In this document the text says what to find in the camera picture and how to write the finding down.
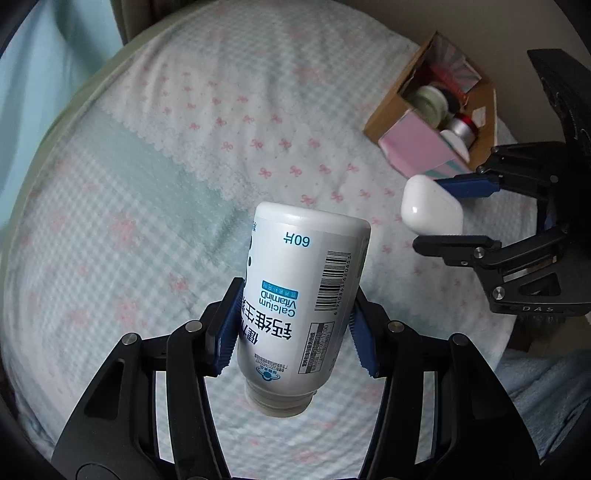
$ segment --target calcium supplement bottle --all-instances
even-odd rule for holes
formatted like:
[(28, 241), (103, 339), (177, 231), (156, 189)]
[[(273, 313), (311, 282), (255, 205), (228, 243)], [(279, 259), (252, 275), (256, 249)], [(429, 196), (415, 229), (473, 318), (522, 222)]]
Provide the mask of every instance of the calcium supplement bottle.
[(367, 253), (359, 218), (263, 202), (255, 212), (238, 363), (246, 397), (297, 415), (329, 378)]

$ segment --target beige wall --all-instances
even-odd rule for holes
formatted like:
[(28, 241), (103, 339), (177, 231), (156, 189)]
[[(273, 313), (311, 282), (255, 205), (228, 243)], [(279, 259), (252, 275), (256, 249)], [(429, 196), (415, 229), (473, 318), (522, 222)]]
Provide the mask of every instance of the beige wall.
[(499, 116), (518, 141), (562, 139), (526, 51), (562, 48), (587, 68), (591, 55), (553, 0), (342, 2), (417, 43), (441, 31), (495, 82)]

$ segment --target red lid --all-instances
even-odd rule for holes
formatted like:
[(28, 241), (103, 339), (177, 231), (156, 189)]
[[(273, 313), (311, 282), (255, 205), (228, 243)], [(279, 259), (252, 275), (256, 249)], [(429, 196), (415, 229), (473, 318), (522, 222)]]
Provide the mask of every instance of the red lid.
[(472, 118), (460, 112), (456, 113), (453, 117), (464, 122), (467, 126), (470, 127), (470, 130), (472, 130), (474, 135), (478, 136), (478, 127), (476, 126)]

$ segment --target barcode number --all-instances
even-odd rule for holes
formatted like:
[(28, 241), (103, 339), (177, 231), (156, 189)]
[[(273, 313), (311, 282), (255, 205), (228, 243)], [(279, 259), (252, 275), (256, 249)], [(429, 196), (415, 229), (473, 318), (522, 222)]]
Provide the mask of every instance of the barcode number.
[(314, 310), (329, 312), (338, 309), (350, 262), (350, 253), (328, 251)]

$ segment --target open box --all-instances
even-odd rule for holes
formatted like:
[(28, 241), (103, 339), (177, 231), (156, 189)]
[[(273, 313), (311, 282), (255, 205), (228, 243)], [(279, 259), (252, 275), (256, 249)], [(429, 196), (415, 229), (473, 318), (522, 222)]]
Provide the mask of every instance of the open box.
[[(438, 80), (445, 80), (446, 76), (452, 78), (456, 97), (460, 103), (465, 103), (463, 112), (479, 127), (478, 138), (469, 150), (468, 164), (403, 98), (429, 82), (426, 70), (432, 76), (436, 72)], [(463, 81), (461, 74), (454, 73), (459, 70), (474, 75), (465, 75), (465, 78), (472, 78)], [(382, 148), (390, 164), (406, 177), (424, 173), (443, 178), (467, 173), (484, 163), (496, 144), (495, 88), (473, 61), (435, 32), (415, 53), (363, 131)]]

